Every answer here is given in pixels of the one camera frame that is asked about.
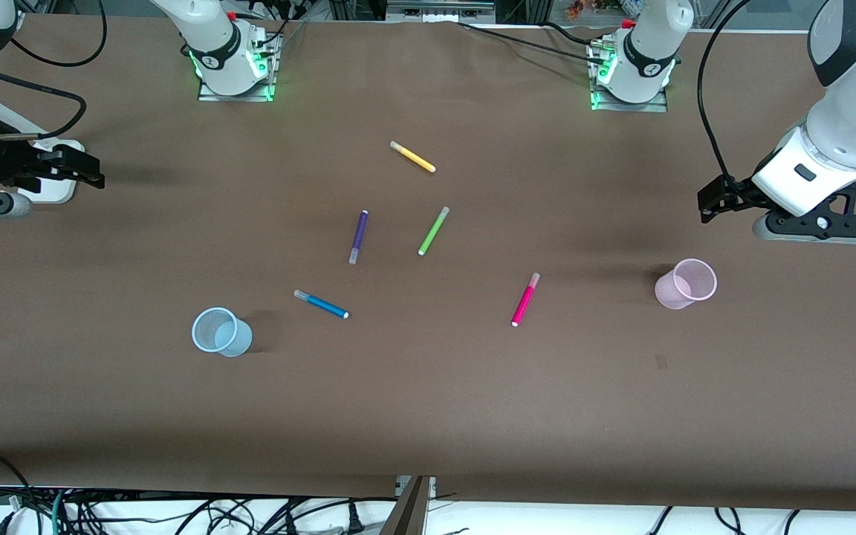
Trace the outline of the pink marker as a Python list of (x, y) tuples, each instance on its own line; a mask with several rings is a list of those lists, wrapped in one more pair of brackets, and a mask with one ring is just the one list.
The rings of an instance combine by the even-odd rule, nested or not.
[(514, 309), (512, 318), (510, 318), (510, 325), (514, 328), (520, 326), (525, 318), (527, 308), (529, 307), (534, 294), (536, 294), (536, 287), (538, 282), (540, 281), (541, 275), (538, 272), (534, 272), (532, 277), (528, 281), (526, 288), (524, 289), (523, 294), (521, 294), (521, 298), (519, 300), (519, 304), (517, 304), (516, 309)]

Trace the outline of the blue marker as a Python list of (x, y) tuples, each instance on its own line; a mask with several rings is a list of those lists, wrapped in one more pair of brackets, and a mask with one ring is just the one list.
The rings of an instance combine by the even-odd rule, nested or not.
[(312, 307), (323, 309), (324, 311), (344, 320), (350, 317), (350, 312), (347, 311), (347, 309), (339, 307), (339, 305), (334, 305), (333, 302), (322, 300), (322, 298), (319, 298), (318, 296), (307, 294), (299, 289), (295, 289), (295, 291), (293, 291), (293, 295), (300, 301), (307, 302), (307, 304), (312, 305)]

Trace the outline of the light pink plastic cup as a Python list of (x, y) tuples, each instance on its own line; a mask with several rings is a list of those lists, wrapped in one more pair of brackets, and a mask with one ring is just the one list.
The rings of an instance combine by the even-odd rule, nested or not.
[(684, 259), (655, 283), (655, 297), (668, 309), (684, 309), (709, 300), (716, 293), (714, 269), (700, 259)]

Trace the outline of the light blue plastic cup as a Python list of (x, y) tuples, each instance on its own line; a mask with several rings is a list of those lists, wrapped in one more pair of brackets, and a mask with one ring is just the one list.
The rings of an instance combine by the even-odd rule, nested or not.
[(247, 322), (229, 309), (214, 307), (194, 319), (191, 339), (203, 352), (234, 358), (251, 348), (253, 332)]

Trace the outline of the purple marker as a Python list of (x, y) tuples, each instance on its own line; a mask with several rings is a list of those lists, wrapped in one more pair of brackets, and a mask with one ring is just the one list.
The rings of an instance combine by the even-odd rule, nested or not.
[(361, 244), (363, 243), (364, 234), (366, 234), (368, 218), (368, 210), (361, 210), (356, 227), (354, 228), (352, 246), (350, 248), (350, 254), (348, 257), (348, 264), (350, 265), (356, 265), (357, 261), (359, 261), (360, 248)]

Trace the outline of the green marker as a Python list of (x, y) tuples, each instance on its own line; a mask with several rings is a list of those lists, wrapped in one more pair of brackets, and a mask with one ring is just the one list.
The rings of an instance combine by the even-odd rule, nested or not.
[(418, 256), (424, 256), (430, 250), (432, 246), (432, 242), (435, 240), (435, 237), (438, 235), (438, 231), (441, 230), (444, 222), (447, 219), (447, 216), (450, 213), (450, 208), (448, 206), (444, 206), (439, 210), (439, 214), (435, 217), (432, 226), (429, 228), (428, 233), (424, 236), (424, 240), (419, 244), (418, 247)]

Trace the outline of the yellow marker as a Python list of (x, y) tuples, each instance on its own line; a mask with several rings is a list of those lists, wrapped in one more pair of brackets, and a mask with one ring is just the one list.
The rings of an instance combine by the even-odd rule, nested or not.
[(425, 170), (425, 172), (437, 172), (437, 166), (432, 165), (432, 163), (428, 162), (428, 160), (424, 159), (424, 157), (417, 155), (417, 153), (412, 152), (412, 150), (405, 148), (405, 146), (402, 146), (401, 143), (398, 143), (397, 141), (391, 141), (390, 148), (395, 150), (395, 152), (397, 152), (399, 155), (402, 155), (404, 156), (404, 158), (413, 162), (415, 165), (421, 167), (423, 170)]

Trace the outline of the dark table leg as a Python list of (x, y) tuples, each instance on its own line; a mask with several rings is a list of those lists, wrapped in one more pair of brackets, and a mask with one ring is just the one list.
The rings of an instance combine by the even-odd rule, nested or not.
[(398, 477), (401, 494), (378, 535), (424, 535), (428, 505), (437, 497), (434, 476)]

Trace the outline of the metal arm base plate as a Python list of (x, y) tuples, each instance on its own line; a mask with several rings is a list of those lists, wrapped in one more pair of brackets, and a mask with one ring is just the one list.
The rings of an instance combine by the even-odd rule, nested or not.
[(197, 99), (208, 102), (268, 103), (274, 100), (281, 65), (282, 35), (238, 20), (234, 51), (216, 55), (190, 50), (199, 78)]
[(657, 84), (656, 94), (652, 95), (649, 100), (639, 103), (625, 101), (614, 94), (606, 85), (609, 78), (616, 74), (619, 65), (628, 64), (628, 62), (622, 62), (618, 58), (614, 35), (608, 34), (599, 39), (592, 39), (590, 44), (586, 45), (586, 51), (588, 58), (600, 60), (599, 64), (588, 67), (591, 108), (594, 111), (649, 113), (665, 113), (668, 111), (666, 85), (669, 82), (669, 74), (666, 74)]

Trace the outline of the aluminium frame bar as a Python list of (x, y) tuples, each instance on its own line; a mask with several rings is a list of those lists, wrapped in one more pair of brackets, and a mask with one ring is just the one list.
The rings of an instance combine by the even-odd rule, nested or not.
[(386, 0), (388, 22), (495, 24), (495, 0)]

